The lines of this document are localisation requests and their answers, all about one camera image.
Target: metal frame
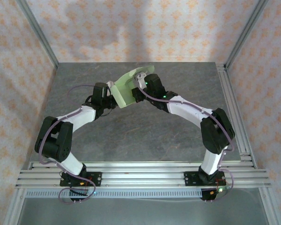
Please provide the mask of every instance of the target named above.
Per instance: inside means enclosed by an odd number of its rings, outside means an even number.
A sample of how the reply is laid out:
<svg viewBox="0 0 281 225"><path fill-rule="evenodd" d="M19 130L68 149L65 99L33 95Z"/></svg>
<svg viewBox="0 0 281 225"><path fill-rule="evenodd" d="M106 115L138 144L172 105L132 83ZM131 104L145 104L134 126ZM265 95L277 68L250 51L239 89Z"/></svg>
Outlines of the metal frame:
<svg viewBox="0 0 281 225"><path fill-rule="evenodd" d="M225 70L223 64L217 64L216 67L217 67L219 78L220 78L221 85L223 88L223 93L224 93L224 97L226 100L231 123L232 123L233 129L236 133L235 139L236 139L236 142L238 145L238 150L240 153L250 153L254 167L257 168L257 162L252 153L249 136L247 135L246 128L243 124L239 106L237 104L228 73Z"/></svg>
<svg viewBox="0 0 281 225"><path fill-rule="evenodd" d="M59 62L52 50L46 36L44 35L40 25L38 24L35 16L33 15L28 3L26 0L16 0L18 5L20 6L22 12L25 14L31 28L35 32L36 36L38 37L40 43L43 45L45 51L47 52L51 62L53 63L55 69L57 69Z"/></svg>
<svg viewBox="0 0 281 225"><path fill-rule="evenodd" d="M225 68L223 64L217 64L216 67L221 80L231 123L236 133L236 141L239 148L239 152L240 154L250 154L253 165L257 169L257 162L254 157L249 141L249 136L244 126L239 106L234 95L233 87L229 79L227 68ZM259 192L269 224L281 225L281 213L278 210L279 207L274 197L273 189L271 187L260 187Z"/></svg>
<svg viewBox="0 0 281 225"><path fill-rule="evenodd" d="M256 21L258 20L259 16L263 12L263 9L266 6L267 2L268 2L268 0L259 0L259 2L257 3L247 24L245 25L242 33L240 34L236 44L234 45L232 52L230 53L230 55L227 59L227 62L225 63L226 70L228 70L231 67L235 57L238 55L244 42L246 41L247 37L249 36L250 32L252 31Z"/></svg>
<svg viewBox="0 0 281 225"><path fill-rule="evenodd" d="M85 163L87 171L101 171L102 181L98 189L110 188L186 188L185 171L197 171L200 162L123 162L123 163ZM225 161L222 168L233 172L235 188L270 187L266 170L253 167L251 157L245 153L242 161ZM32 164L31 170L22 170L16 183L17 188L60 188L61 170L56 165ZM231 176L225 173L227 182L231 183Z"/></svg>

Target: green plastic object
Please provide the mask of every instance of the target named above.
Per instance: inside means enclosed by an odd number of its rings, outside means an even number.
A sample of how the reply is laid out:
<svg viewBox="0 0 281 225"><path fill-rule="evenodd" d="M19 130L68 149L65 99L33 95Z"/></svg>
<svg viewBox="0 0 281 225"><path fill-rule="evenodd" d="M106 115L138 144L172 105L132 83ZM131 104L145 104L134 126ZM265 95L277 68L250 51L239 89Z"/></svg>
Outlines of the green plastic object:
<svg viewBox="0 0 281 225"><path fill-rule="evenodd" d="M129 106L135 102L131 90L136 88L133 83L134 77L137 73L144 72L151 74L154 72L154 66L138 67L121 76L111 87L111 94L116 100L120 108Z"/></svg>

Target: patterned wallpaper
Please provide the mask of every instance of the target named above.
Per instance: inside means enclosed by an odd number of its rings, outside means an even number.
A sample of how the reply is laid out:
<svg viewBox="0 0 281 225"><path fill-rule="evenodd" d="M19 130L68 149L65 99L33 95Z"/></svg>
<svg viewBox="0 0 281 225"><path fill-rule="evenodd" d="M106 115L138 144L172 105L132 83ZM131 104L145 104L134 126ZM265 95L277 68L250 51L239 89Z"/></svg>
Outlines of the patterned wallpaper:
<svg viewBox="0 0 281 225"><path fill-rule="evenodd" d="M224 63L258 0L28 0L60 62Z"/></svg>
<svg viewBox="0 0 281 225"><path fill-rule="evenodd" d="M15 0L0 0L0 225L33 149L53 65Z"/></svg>
<svg viewBox="0 0 281 225"><path fill-rule="evenodd" d="M258 166L281 210L281 0L269 1L229 71Z"/></svg>

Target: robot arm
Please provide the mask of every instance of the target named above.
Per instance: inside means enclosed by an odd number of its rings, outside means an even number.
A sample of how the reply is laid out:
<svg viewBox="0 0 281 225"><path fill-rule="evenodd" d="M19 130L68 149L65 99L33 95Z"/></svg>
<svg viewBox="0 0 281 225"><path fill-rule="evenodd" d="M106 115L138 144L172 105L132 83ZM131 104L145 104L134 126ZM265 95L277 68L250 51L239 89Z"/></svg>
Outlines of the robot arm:
<svg viewBox="0 0 281 225"><path fill-rule="evenodd" d="M203 183L208 184L217 173L217 166L222 151L228 146L229 141L222 130L216 126L215 122L203 112L213 115L225 128L229 137L233 139L235 133L226 113L223 109L219 108L211 110L200 107L184 100L181 96L172 91L166 91L157 74L147 75L138 69L135 71L138 73L135 72L129 75L128 78L129 82L131 82L131 77L136 78L139 88L125 81L122 81L122 86L118 85L117 87L115 85L117 83L114 84L112 82L109 82L109 85L96 83L93 95L87 98L81 109L67 114L67 118L52 130L45 141L42 155L51 160L53 159L72 174L85 177L85 165L79 162L71 153L72 133L83 125L98 119L103 114L104 109L113 109L118 105L122 108L133 102L138 103L147 100L158 109L181 116L201 129L206 153L203 163L199 168L199 177ZM195 105L196 108L190 107L187 103ZM37 153L39 152L40 143L49 127L63 117L65 116L45 118L35 145L35 151ZM71 186L77 183L79 182L76 180L76 182L71 183Z"/></svg>
<svg viewBox="0 0 281 225"><path fill-rule="evenodd" d="M50 132L47 137L42 155L52 161L56 161L66 171L84 177L86 167L72 153L72 133L87 123L98 119L104 112L104 109L113 109L117 106L114 98L108 95L108 85L105 83L96 83L93 95L89 96L81 108L64 116L57 118L48 116L44 119L41 130L37 137L35 151L38 153L41 142L48 129L54 122L65 117Z"/></svg>
<svg viewBox="0 0 281 225"><path fill-rule="evenodd" d="M172 91L166 91L157 74L139 73L136 79L139 88L132 90L136 102L148 100L158 109L178 115L201 129L206 152L199 168L199 176L205 184L208 184L217 174L222 152L229 145L223 131L208 115L216 118L226 130L230 139L233 139L235 133L225 111L220 108L216 110L203 108L186 101Z"/></svg>

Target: vertical metal post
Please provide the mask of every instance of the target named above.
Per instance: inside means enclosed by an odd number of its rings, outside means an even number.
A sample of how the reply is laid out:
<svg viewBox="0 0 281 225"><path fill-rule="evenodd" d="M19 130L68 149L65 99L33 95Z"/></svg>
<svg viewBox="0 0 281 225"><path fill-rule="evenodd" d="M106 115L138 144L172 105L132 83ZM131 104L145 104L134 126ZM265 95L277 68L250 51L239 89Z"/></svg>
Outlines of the vertical metal post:
<svg viewBox="0 0 281 225"><path fill-rule="evenodd" d="M16 225L18 224L24 199L26 196L27 189L21 188L16 189L13 195L12 201L7 210L3 225Z"/></svg>
<svg viewBox="0 0 281 225"><path fill-rule="evenodd" d="M33 29L33 31L35 32L39 41L43 45L45 51L47 52L50 60L53 63L55 69L57 69L59 62L58 62L52 48L50 47L49 42L48 42L46 36L44 35L40 25L38 24L35 16L33 15L27 1L26 0L16 0L16 1L17 1L18 5L20 6L22 12L25 14L29 24L31 25L31 28Z"/></svg>
<svg viewBox="0 0 281 225"><path fill-rule="evenodd" d="M242 31L234 48L232 49L232 52L230 53L230 56L227 59L227 62L224 65L226 70L228 70L231 67L235 57L238 55L244 42L246 41L247 37L249 36L250 32L252 31L256 21L258 20L259 16L261 15L267 2L268 2L268 0L259 0L259 2L257 3L252 15L250 16L247 24L244 27L244 30Z"/></svg>

